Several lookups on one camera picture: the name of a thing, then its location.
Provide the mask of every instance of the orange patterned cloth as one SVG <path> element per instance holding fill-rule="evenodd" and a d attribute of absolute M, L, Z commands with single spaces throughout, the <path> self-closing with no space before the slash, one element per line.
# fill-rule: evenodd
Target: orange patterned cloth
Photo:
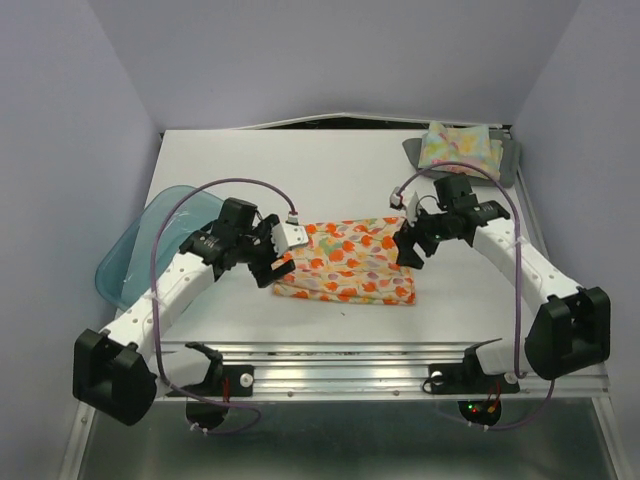
<path fill-rule="evenodd" d="M 402 218 L 307 225 L 310 243 L 285 255 L 296 270 L 274 285 L 285 297 L 326 302 L 414 305 L 413 275 L 395 264 L 393 234 Z"/>

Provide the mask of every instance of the translucent plastic container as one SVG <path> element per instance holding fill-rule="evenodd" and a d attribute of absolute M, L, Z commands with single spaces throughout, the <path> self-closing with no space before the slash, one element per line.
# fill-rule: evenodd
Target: translucent plastic container
<path fill-rule="evenodd" d="M 160 192 L 100 262 L 96 289 L 109 303 L 127 310 L 150 287 L 151 246 L 169 210 L 194 187 L 178 185 Z M 222 200 L 198 192 L 176 212 L 158 246 L 157 272 L 169 266 L 180 244 L 194 231 L 218 218 Z"/>

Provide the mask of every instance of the orange flower print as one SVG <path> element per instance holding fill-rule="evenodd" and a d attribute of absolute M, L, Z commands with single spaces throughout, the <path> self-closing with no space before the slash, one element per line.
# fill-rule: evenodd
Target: orange flower print
<path fill-rule="evenodd" d="M 355 288 L 343 288 L 341 295 L 346 295 L 347 297 L 355 297 L 358 294 L 358 290 Z"/>
<path fill-rule="evenodd" d="M 329 260 L 332 262 L 341 262 L 344 258 L 344 251 L 339 248 L 336 248 L 331 254 L 329 254 Z"/>
<path fill-rule="evenodd" d="M 346 242 L 342 242 L 342 248 L 345 252 L 353 252 L 356 249 L 356 245 L 347 240 Z"/>
<path fill-rule="evenodd" d="M 396 243 L 393 241 L 393 238 L 391 238 L 389 235 L 386 235 L 382 239 L 382 248 L 384 248 L 385 250 L 391 250 L 395 246 L 396 246 Z"/>
<path fill-rule="evenodd" d="M 396 295 L 398 295 L 399 297 L 404 297 L 405 295 L 409 294 L 409 290 L 407 290 L 404 287 L 396 287 Z"/>

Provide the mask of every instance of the white tabletop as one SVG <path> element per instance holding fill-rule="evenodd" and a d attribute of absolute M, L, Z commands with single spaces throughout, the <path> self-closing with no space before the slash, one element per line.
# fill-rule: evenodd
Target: white tabletop
<path fill-rule="evenodd" d="M 303 223 L 394 215 L 389 194 L 413 173 L 402 142 L 417 136 L 415 130 L 168 131 L 147 201 L 172 185 L 251 177 L 272 182 L 291 196 Z M 434 193 L 432 182 L 424 178 L 412 188 Z M 494 188 L 474 191 L 480 201 L 506 205 Z M 280 197 L 261 187 L 223 185 L 211 193 L 254 202 L 263 215 L 287 214 Z M 510 193 L 519 205 L 515 190 Z M 526 225 L 523 235 L 528 236 Z M 165 339 L 457 343 L 513 335 L 513 287 L 466 243 L 442 244 L 415 279 L 414 307 L 351 305 L 277 297 L 270 288 L 258 289 L 246 267 L 239 266 L 204 292 Z M 529 324 L 531 313 L 523 308 Z"/>

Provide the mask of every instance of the purple cable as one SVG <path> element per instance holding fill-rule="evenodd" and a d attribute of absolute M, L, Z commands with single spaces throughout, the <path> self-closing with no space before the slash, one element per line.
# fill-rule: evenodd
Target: purple cable
<path fill-rule="evenodd" d="M 492 432 L 505 432 L 507 430 L 515 430 L 516 428 L 524 427 L 525 425 L 528 425 L 529 423 L 533 422 L 536 418 L 540 416 L 540 414 L 544 411 L 544 409 L 547 408 L 547 406 L 549 405 L 549 402 L 551 401 L 551 396 L 553 395 L 553 389 L 555 388 L 555 385 L 556 385 L 556 381 L 551 380 L 551 383 L 549 384 L 549 391 L 547 392 L 547 396 L 544 397 L 544 400 L 542 401 L 542 403 L 538 405 L 538 408 L 536 408 L 536 410 L 528 417 L 523 418 L 518 422 L 510 423 L 508 425 L 494 425 L 493 427 L 488 427 L 487 430 L 491 430 Z M 484 426 L 482 425 L 479 425 L 477 423 L 469 424 L 468 421 L 462 420 L 461 418 L 454 417 L 453 415 L 449 415 L 447 413 L 441 412 L 437 408 L 436 408 L 436 413 L 442 417 L 448 418 L 449 420 L 453 420 L 458 423 L 463 423 L 471 427 L 475 426 L 477 428 L 484 430 Z"/>
<path fill-rule="evenodd" d="M 151 308 L 152 308 L 152 318 L 153 318 L 153 341 L 156 348 L 156 361 L 158 363 L 158 373 L 160 374 L 160 379 L 173 391 L 178 392 L 184 395 L 185 397 L 198 400 L 199 402 L 202 402 L 202 403 L 208 403 L 209 405 L 215 405 L 217 407 L 238 408 L 241 410 L 249 410 L 256 414 L 256 417 L 246 425 L 243 425 L 241 427 L 238 427 L 232 430 L 226 430 L 223 432 L 207 431 L 206 433 L 210 435 L 232 435 L 232 434 L 236 434 L 236 433 L 240 433 L 245 430 L 248 430 L 249 428 L 253 427 L 260 421 L 260 419 L 262 418 L 262 412 L 260 412 L 258 408 L 252 407 L 250 405 L 244 405 L 240 403 L 217 402 L 215 400 L 211 400 L 209 398 L 191 393 L 185 390 L 184 388 L 181 388 L 171 383 L 171 380 L 169 380 L 164 370 L 164 363 L 162 362 L 162 342 L 160 341 L 160 323 L 158 321 L 158 319 L 160 318 L 160 310 L 158 306 L 158 281 L 156 276 L 156 261 L 157 261 L 156 259 L 158 256 L 158 245 L 160 243 L 160 237 L 162 236 L 162 233 L 164 232 L 164 230 L 167 228 L 167 225 L 169 224 L 169 221 L 171 221 L 171 218 L 173 217 L 173 215 L 184 204 L 184 202 L 189 200 L 195 194 L 202 192 L 203 190 L 206 190 L 207 188 L 220 185 L 223 183 L 250 183 L 253 185 L 260 185 L 262 187 L 266 187 L 270 190 L 273 190 L 274 192 L 276 192 L 278 195 L 280 195 L 282 198 L 286 200 L 286 202 L 289 204 L 290 213 L 292 214 L 297 213 L 296 207 L 294 206 L 293 201 L 282 190 L 280 190 L 277 187 L 274 187 L 273 185 L 267 182 L 262 182 L 260 180 L 253 180 L 250 178 L 224 178 L 222 180 L 216 180 L 213 182 L 206 183 L 201 187 L 198 187 L 193 191 L 189 192 L 187 195 L 185 195 L 180 200 L 178 200 L 178 202 L 173 206 L 171 211 L 167 214 L 165 219 L 162 221 L 162 225 L 160 225 L 160 229 L 158 230 L 158 233 L 156 234 L 156 237 L 154 239 L 153 246 L 151 247 L 151 268 L 150 268 L 151 292 L 153 293 L 151 298 Z"/>
<path fill-rule="evenodd" d="M 520 338 L 522 336 L 522 247 L 520 246 L 520 215 L 518 214 L 518 208 L 516 204 L 513 203 L 513 200 L 509 196 L 507 190 L 500 185 L 500 183 L 491 176 L 488 172 L 485 172 L 483 169 L 476 167 L 475 165 L 471 165 L 469 163 L 464 162 L 441 162 L 434 163 L 429 165 L 428 167 L 422 168 L 414 173 L 409 179 L 404 182 L 400 189 L 398 190 L 398 195 L 402 194 L 405 188 L 413 182 L 416 178 L 421 176 L 424 172 L 428 170 L 434 170 L 438 167 L 443 167 L 447 165 L 457 165 L 466 168 L 470 168 L 471 170 L 475 170 L 476 172 L 481 173 L 485 177 L 487 177 L 493 184 L 500 190 L 504 198 L 509 203 L 509 208 L 511 208 L 511 212 L 513 213 L 513 223 L 514 223 L 514 235 L 516 237 L 516 271 L 515 271 L 515 292 L 516 292 L 516 327 L 515 327 L 515 346 L 513 351 L 513 370 L 517 378 L 522 379 L 526 377 L 526 373 L 520 372 Z"/>

